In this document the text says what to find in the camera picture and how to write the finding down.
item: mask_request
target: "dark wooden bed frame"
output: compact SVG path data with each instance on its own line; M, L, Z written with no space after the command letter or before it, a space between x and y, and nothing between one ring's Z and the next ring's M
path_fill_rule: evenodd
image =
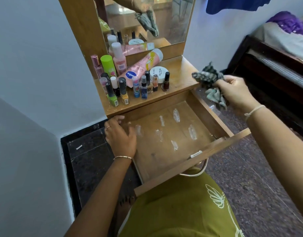
M268 59L281 63L302 76L303 62L257 38L246 36L225 71L225 74L243 77L246 82L253 84L296 115L297 120L287 116L282 120L303 136L303 88L273 71L253 55L248 54L249 50L254 50Z

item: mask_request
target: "wall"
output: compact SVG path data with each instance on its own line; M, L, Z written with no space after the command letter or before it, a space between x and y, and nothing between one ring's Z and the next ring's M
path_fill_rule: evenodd
M67 197L58 139L0 99L0 236L63 236Z
M222 10L205 12L206 0L197 0L183 55L198 69L213 61L217 70L227 68L244 37L280 11L303 16L303 0L271 0L255 12Z
M58 0L0 0L0 98L58 137L106 119Z

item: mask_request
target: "drawer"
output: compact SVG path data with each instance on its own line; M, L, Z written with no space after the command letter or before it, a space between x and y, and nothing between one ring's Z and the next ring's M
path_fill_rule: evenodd
M234 135L195 90L124 115L137 132L134 164L142 182L137 196L250 134L247 128Z

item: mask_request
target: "green bottle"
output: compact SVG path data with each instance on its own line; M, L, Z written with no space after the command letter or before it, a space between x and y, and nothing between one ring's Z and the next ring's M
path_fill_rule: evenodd
M119 102L117 101L117 97L114 94L113 88L109 82L105 83L106 91L107 91L107 98L110 101L110 104L112 106L117 107L119 105Z
M103 55L100 58L104 72L106 72L109 77L116 76L116 70L113 63L113 59L110 55Z

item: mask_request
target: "green cap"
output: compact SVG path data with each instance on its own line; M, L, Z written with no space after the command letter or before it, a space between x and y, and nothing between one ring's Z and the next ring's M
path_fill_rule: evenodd
M116 76L116 70L114 67L113 59L110 55L103 55L100 58L104 71L111 76Z

